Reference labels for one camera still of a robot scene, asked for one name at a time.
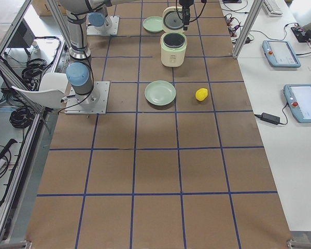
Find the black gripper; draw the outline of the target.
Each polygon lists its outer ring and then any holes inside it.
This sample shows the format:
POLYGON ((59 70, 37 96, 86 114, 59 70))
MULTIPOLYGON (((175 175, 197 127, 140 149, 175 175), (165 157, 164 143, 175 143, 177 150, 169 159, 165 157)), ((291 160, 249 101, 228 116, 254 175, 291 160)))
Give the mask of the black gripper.
POLYGON ((179 4, 182 6, 182 22, 183 29, 187 30, 190 23, 190 6, 194 4, 194 0, 179 0, 179 4))

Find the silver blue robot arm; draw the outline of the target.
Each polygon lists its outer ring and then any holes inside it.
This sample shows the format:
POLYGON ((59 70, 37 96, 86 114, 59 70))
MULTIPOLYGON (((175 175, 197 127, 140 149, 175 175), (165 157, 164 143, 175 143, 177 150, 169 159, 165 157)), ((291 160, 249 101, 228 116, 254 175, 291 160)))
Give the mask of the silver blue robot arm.
MULTIPOLYGON (((193 1, 177 1, 174 6, 163 11, 160 28, 161 62, 167 67, 179 67, 183 64, 187 39, 184 31, 192 22, 190 7, 193 1)), ((67 11, 70 39, 69 54, 73 60, 66 71, 69 83, 75 91, 79 105, 90 106, 100 100, 91 70, 91 50, 88 47, 87 24, 104 27, 108 24, 107 7, 122 4, 122 1, 60 1, 67 11)))

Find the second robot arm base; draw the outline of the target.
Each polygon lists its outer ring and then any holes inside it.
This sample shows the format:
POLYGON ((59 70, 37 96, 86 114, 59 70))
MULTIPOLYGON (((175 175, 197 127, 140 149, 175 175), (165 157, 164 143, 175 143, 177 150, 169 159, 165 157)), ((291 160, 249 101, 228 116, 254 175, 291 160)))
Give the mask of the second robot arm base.
POLYGON ((110 27, 112 27, 112 21, 110 19, 110 16, 101 12, 92 12, 88 14, 88 20, 91 26, 97 28, 103 27, 105 29, 109 29, 110 27))

